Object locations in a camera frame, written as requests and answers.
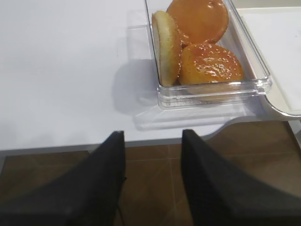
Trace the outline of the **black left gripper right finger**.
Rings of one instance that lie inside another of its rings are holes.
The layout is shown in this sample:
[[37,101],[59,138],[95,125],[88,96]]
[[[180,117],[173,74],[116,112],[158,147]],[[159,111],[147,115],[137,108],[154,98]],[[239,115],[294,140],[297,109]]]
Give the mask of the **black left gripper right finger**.
[[181,173],[196,226],[299,226],[301,200],[248,175],[194,130],[182,132]]

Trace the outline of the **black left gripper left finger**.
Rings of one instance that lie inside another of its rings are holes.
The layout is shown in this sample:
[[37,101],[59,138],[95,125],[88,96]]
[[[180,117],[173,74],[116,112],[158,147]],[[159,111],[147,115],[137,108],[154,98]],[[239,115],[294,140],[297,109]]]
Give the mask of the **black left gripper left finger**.
[[125,181],[125,142],[113,132],[74,168],[0,206],[2,226],[112,226]]

